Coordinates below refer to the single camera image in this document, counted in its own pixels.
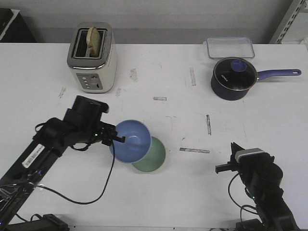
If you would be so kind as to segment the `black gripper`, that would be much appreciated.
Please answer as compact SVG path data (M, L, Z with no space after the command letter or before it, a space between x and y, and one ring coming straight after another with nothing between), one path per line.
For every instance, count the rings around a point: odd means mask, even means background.
M126 137L118 137L114 125L101 121L103 113L100 111L100 102L78 95L72 108L66 111L63 121L71 128L65 140L70 146L96 142L110 146L112 141L125 142Z
M235 154L244 150L243 147L235 142L231 143L230 161L223 165L215 166L215 172L238 171L243 178L274 178L274 157L269 154L252 154L240 156L236 161Z

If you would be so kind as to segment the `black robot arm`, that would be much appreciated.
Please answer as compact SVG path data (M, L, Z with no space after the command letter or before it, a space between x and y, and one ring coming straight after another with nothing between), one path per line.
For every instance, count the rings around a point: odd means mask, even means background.
M244 149L231 143L231 157L226 164L215 167L215 172L237 171L245 192L254 203L259 218L236 223L237 231L298 231L294 216L283 200L280 187L283 171L274 157L259 149Z
M81 143L85 151L97 142L107 146L125 142L114 125L101 121L108 111L108 104L78 95L62 120L54 117L38 125L32 142L0 179L2 231L67 148Z

